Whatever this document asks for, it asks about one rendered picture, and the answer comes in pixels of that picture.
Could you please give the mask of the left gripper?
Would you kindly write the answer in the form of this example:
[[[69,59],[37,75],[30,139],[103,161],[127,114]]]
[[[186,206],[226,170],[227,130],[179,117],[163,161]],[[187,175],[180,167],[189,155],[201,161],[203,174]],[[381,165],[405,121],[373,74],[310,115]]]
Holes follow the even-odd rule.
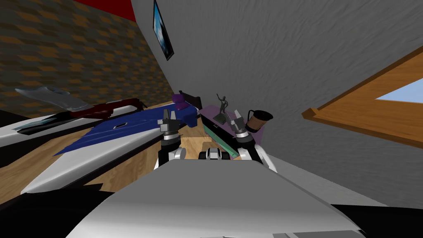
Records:
[[[158,120],[158,125],[162,133],[170,133],[180,129],[180,122],[181,121],[176,118],[175,111],[170,113],[169,119],[169,109],[164,109],[163,119]]]

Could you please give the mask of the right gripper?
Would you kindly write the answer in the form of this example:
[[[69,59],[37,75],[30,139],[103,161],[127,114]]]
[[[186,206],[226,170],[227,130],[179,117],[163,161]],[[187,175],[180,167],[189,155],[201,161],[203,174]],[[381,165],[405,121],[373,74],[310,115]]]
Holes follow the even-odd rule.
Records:
[[[247,130],[245,128],[245,122],[240,114],[240,112],[236,109],[234,111],[236,119],[232,119],[229,113],[226,113],[226,120],[228,124],[230,124],[231,129],[235,132],[235,134],[242,134],[245,133]]]

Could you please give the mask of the dark grey figure statue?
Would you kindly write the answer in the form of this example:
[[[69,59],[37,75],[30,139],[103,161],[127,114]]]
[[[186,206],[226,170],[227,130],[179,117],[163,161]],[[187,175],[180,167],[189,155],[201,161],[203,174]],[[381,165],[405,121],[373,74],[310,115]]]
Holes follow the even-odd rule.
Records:
[[[223,125],[226,123],[226,108],[228,107],[228,101],[226,100],[225,96],[220,98],[218,94],[216,95],[218,100],[221,102],[221,106],[219,108],[219,113],[213,117],[213,120]]]

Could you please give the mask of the brown and black mug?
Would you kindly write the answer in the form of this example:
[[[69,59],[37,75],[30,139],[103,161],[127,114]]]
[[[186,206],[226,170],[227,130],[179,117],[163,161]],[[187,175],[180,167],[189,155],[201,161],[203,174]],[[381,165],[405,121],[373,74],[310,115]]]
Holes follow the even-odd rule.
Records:
[[[245,128],[251,133],[257,133],[266,122],[273,119],[273,115],[261,110],[249,110],[247,117]]]

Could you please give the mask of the purple nightstand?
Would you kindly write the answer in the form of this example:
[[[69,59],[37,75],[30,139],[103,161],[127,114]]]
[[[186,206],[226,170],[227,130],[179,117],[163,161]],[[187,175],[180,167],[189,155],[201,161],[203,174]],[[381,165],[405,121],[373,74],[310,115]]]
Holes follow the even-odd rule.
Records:
[[[213,117],[219,113],[217,106],[209,105],[199,110],[199,113],[204,131],[227,152],[228,155],[223,156],[225,159],[241,156],[244,160],[249,159],[263,164],[263,156],[266,155],[260,147],[263,126],[257,133],[247,130],[245,133],[235,134],[227,120],[223,125],[213,120]],[[233,120],[236,119],[234,113],[228,111],[226,113],[229,113]]]

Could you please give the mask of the bed with blue blanket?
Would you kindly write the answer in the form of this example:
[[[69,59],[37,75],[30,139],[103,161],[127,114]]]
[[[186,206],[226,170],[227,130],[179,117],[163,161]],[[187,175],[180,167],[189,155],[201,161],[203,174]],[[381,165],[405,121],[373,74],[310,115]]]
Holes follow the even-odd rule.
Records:
[[[103,121],[58,152],[55,162],[21,193],[46,192],[80,182],[118,158],[161,140],[158,121],[165,109],[176,113],[181,126],[195,127],[201,108],[200,97],[180,91],[170,104]]]

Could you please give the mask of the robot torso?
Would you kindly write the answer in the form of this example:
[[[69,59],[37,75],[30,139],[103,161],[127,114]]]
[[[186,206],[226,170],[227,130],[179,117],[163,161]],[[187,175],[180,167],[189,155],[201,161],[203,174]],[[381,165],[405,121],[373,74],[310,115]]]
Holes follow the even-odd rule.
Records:
[[[174,159],[113,193],[66,238],[261,238],[358,229],[259,162]]]

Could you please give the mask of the wooden framed window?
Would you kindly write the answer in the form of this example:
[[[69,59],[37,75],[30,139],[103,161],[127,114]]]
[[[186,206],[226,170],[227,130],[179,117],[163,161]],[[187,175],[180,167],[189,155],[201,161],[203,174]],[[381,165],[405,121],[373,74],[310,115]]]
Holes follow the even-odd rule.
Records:
[[[381,100],[423,78],[423,46],[375,73],[304,119],[423,149],[423,102]]]

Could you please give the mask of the blue framed wall picture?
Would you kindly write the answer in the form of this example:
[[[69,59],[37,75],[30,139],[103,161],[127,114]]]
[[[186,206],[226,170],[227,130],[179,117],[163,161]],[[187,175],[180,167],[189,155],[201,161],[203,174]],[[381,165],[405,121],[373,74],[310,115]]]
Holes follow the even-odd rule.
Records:
[[[169,61],[169,59],[174,55],[174,50],[168,32],[166,31],[157,0],[154,0],[153,2],[153,30],[166,61]]]

